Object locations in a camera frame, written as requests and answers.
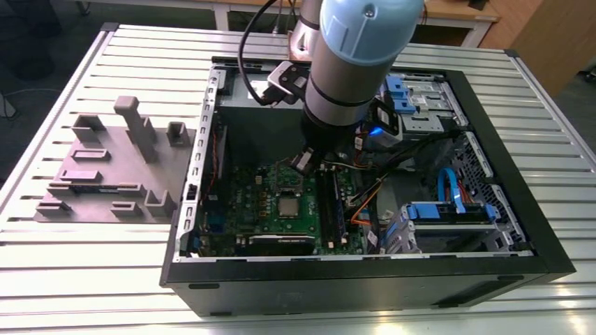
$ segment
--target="floor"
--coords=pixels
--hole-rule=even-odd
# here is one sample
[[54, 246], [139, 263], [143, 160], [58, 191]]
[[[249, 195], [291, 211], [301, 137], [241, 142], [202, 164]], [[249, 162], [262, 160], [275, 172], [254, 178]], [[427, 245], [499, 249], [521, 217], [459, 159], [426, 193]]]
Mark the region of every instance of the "floor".
[[[45, 41], [54, 60], [54, 73], [42, 80], [23, 82], [0, 66], [0, 90], [5, 93], [38, 88], [59, 90], [103, 22], [214, 29], [214, 18], [209, 10], [91, 3], [90, 15], [81, 17], [73, 2], [53, 0], [51, 4], [62, 25], [62, 33]], [[0, 15], [6, 15], [1, 5], [3, 3], [0, 3]], [[243, 13], [230, 13], [229, 18], [231, 30], [241, 30], [249, 20]], [[274, 15], [267, 15], [257, 30], [270, 31], [273, 25]], [[57, 92], [53, 91], [26, 91], [7, 98], [19, 111], [19, 117], [14, 121], [0, 118], [0, 185], [10, 174], [55, 98]], [[587, 145], [596, 149], [596, 117], [591, 116], [596, 84], [587, 84], [577, 76], [554, 100]]]

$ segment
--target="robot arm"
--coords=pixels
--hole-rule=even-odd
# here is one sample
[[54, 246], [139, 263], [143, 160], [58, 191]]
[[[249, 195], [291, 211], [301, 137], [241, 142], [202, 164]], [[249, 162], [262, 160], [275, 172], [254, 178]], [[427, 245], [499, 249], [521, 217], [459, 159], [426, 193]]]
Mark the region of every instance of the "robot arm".
[[[318, 3], [309, 0], [303, 5], [311, 9]], [[305, 146], [291, 161], [299, 173], [306, 174], [353, 134], [411, 38], [422, 5], [422, 0], [322, 1], [319, 36], [307, 48], [310, 73], [283, 61], [269, 76], [274, 87], [303, 101]], [[302, 23], [311, 21], [301, 17]]]

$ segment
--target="blue drive bracket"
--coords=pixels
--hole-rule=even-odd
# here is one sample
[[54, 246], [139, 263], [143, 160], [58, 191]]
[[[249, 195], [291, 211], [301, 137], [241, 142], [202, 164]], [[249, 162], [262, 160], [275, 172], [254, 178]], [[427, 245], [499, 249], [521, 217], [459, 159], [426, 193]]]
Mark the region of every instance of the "blue drive bracket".
[[418, 110], [409, 104], [409, 100], [393, 99], [394, 111], [397, 114], [414, 114]]
[[491, 206], [490, 204], [485, 204], [483, 210], [486, 211], [486, 215], [487, 215], [487, 218], [490, 219], [490, 222], [493, 222], [497, 218], [494, 206]]
[[409, 204], [406, 211], [409, 220], [417, 218], [439, 218], [437, 204]]
[[463, 202], [461, 201], [461, 193], [458, 192], [457, 187], [457, 176], [455, 172], [450, 167], [443, 167], [438, 171], [438, 179], [437, 179], [437, 193], [438, 193], [438, 201], [445, 201], [445, 177], [449, 178], [449, 192], [451, 202], [455, 204], [457, 213], [465, 213]]
[[414, 114], [415, 106], [409, 103], [409, 89], [402, 84], [402, 80], [391, 75], [386, 76], [387, 91], [393, 99], [394, 111], [398, 114]]

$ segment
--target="black cable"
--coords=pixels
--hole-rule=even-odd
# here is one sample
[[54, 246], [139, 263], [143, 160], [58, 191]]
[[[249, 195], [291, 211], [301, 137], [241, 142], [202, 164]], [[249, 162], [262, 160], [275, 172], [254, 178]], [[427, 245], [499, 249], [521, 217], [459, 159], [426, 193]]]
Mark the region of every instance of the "black cable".
[[355, 193], [353, 197], [350, 198], [350, 202], [354, 202], [357, 199], [359, 199], [363, 195], [369, 194], [378, 184], [382, 182], [383, 178], [387, 176], [389, 171], [394, 169], [398, 164], [405, 162], [407, 159], [413, 158], [415, 154], [431, 143], [434, 143], [438, 140], [443, 140], [447, 138], [454, 138], [461, 134], [459, 130], [446, 131], [441, 134], [433, 134], [427, 135], [425, 138], [418, 140], [411, 146], [402, 149], [399, 152], [394, 153], [389, 159], [386, 160], [385, 164], [378, 168], [378, 174], [375, 180], [362, 187], [362, 191]]
[[295, 15], [295, 1], [297, 0], [287, 0], [291, 4], [291, 7], [289, 8], [289, 12], [291, 13], [291, 17], [294, 19], [294, 25], [298, 24], [298, 16]]
[[293, 17], [294, 25], [298, 23], [298, 18], [295, 17], [295, 0], [287, 0], [289, 2], [289, 14], [285, 19], [285, 33], [287, 33], [289, 29], [289, 18]]
[[279, 10], [277, 11], [275, 27], [274, 27], [274, 29], [273, 29], [273, 33], [274, 33], [274, 34], [277, 34], [277, 33], [279, 32], [281, 10], [282, 10], [282, 0], [279, 0]]
[[243, 58], [242, 58], [242, 53], [243, 53], [243, 44], [245, 44], [245, 40], [247, 39], [247, 34], [250, 33], [251, 27], [254, 26], [254, 23], [257, 22], [258, 18], [261, 17], [263, 11], [270, 7], [270, 5], [273, 5], [273, 3], [277, 0], [269, 0], [261, 7], [261, 9], [257, 11], [257, 13], [254, 14], [254, 16], [250, 19], [250, 22], [247, 23], [247, 26], [245, 27], [243, 30], [243, 34], [242, 34], [242, 38], [239, 39], [239, 46], [238, 46], [238, 71], [239, 71], [239, 77], [242, 77], [242, 81], [243, 81], [243, 85], [245, 88], [247, 89], [247, 92], [250, 93], [251, 98], [254, 99], [254, 101], [258, 103], [258, 105], [265, 106], [266, 103], [263, 102], [263, 100], [261, 99], [261, 97], [257, 95], [257, 92], [254, 91], [254, 89], [251, 88], [250, 82], [247, 81], [247, 76], [245, 75], [245, 70], [243, 70]]
[[366, 208], [369, 210], [370, 231], [374, 234], [374, 236], [377, 237], [375, 245], [373, 244], [374, 255], [377, 255], [378, 252], [381, 251], [381, 224], [378, 222], [375, 199], [377, 199], [377, 195], [374, 195], [374, 197], [371, 197], [371, 199], [367, 203], [367, 208]]

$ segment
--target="motherboard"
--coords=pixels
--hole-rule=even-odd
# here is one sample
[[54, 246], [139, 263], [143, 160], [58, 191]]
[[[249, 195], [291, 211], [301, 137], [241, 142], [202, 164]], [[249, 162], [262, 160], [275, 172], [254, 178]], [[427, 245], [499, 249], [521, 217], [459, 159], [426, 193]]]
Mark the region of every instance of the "motherboard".
[[202, 219], [202, 252], [218, 257], [275, 255], [275, 251], [361, 254], [362, 232], [346, 232], [342, 218], [329, 220], [342, 216], [353, 191], [347, 169], [323, 168], [302, 177], [285, 160], [233, 167], [223, 214], [205, 213]]

